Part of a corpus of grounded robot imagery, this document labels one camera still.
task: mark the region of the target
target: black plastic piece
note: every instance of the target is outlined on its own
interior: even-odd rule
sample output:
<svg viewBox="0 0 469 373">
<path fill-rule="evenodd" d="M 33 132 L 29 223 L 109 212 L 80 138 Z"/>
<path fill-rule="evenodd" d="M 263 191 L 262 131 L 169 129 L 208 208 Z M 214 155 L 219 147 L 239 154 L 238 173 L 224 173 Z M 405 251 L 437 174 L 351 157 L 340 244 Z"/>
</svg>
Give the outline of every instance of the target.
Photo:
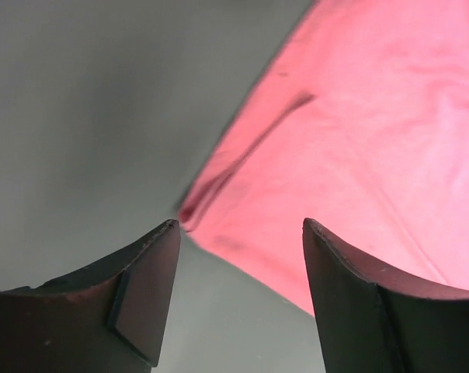
<svg viewBox="0 0 469 373">
<path fill-rule="evenodd" d="M 179 225 L 43 286 L 0 292 L 0 373 L 144 373 L 157 366 Z"/>
<path fill-rule="evenodd" d="M 469 291 L 408 274 L 304 222 L 327 373 L 469 373 Z"/>
</svg>

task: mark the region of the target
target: black object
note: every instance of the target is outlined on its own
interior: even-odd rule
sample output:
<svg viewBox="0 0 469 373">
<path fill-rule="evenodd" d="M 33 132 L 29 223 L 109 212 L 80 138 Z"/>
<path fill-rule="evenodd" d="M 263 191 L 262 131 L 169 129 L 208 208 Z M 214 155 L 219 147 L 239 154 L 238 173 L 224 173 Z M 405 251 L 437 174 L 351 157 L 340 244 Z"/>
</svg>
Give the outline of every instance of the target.
<svg viewBox="0 0 469 373">
<path fill-rule="evenodd" d="M 158 363 L 179 255 L 166 221 L 43 286 L 0 292 L 0 373 L 144 373 Z"/>
<path fill-rule="evenodd" d="M 399 270 L 311 219 L 304 254 L 327 373 L 469 373 L 469 291 Z"/>
</svg>

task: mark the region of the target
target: pink fabric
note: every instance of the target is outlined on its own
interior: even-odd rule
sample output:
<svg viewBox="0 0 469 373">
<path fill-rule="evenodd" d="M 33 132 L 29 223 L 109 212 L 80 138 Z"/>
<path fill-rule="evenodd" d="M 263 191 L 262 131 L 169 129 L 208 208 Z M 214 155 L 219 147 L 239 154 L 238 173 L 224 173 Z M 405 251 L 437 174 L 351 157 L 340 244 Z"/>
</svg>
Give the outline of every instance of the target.
<svg viewBox="0 0 469 373">
<path fill-rule="evenodd" d="M 194 183 L 193 239 L 312 313 L 315 218 L 469 289 L 469 0 L 322 0 Z"/>
</svg>

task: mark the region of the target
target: black rubber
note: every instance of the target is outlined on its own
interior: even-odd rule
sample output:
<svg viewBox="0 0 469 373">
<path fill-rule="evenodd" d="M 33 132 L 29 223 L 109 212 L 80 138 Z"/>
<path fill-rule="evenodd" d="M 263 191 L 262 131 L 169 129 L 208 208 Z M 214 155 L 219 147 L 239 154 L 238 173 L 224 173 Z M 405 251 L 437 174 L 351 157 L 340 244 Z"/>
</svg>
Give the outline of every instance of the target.
<svg viewBox="0 0 469 373">
<path fill-rule="evenodd" d="M 0 373 L 144 373 L 157 366 L 179 255 L 166 221 L 40 288 L 0 292 Z"/>
<path fill-rule="evenodd" d="M 469 373 L 469 291 L 408 274 L 304 223 L 327 373 Z"/>
</svg>

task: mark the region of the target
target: gray surface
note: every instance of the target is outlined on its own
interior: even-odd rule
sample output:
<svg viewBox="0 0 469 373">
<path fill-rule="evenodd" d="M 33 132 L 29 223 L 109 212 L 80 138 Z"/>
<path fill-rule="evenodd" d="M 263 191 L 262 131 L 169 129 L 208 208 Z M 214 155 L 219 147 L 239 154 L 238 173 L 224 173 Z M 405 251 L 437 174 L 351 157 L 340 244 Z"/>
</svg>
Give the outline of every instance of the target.
<svg viewBox="0 0 469 373">
<path fill-rule="evenodd" d="M 325 373 L 314 319 L 182 241 L 157 373 Z"/>
<path fill-rule="evenodd" d="M 0 289 L 174 215 L 311 0 L 0 2 Z M 322 372 L 312 318 L 185 241 L 159 373 Z"/>
</svg>

